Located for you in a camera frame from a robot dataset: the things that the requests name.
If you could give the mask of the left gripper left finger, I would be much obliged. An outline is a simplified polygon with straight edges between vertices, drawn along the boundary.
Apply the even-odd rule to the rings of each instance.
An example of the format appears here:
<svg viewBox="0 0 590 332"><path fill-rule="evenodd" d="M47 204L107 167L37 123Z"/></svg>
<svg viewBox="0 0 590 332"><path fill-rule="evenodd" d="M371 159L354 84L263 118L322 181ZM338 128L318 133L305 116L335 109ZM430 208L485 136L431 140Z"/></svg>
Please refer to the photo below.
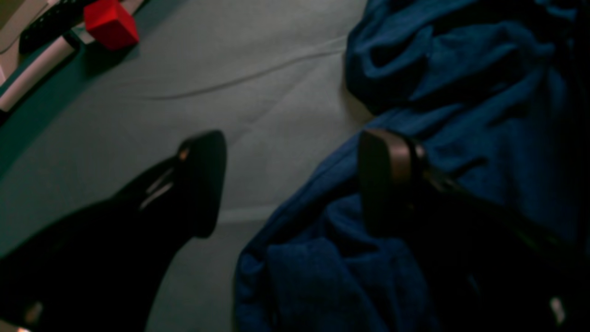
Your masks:
<svg viewBox="0 0 590 332"><path fill-rule="evenodd" d="M145 330L175 254L214 231L226 168L223 133L205 131L29 237L1 258L2 321L30 332Z"/></svg>

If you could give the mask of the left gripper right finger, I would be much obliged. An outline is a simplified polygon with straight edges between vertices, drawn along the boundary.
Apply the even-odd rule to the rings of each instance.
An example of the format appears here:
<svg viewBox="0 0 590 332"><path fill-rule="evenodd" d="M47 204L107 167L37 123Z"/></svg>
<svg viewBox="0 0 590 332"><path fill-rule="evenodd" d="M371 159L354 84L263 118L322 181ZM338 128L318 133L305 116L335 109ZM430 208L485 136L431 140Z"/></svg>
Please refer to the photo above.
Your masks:
<svg viewBox="0 0 590 332"><path fill-rule="evenodd" d="M445 330L589 330L589 258L466 191L418 141L364 130L359 181L367 233L409 247Z"/></svg>

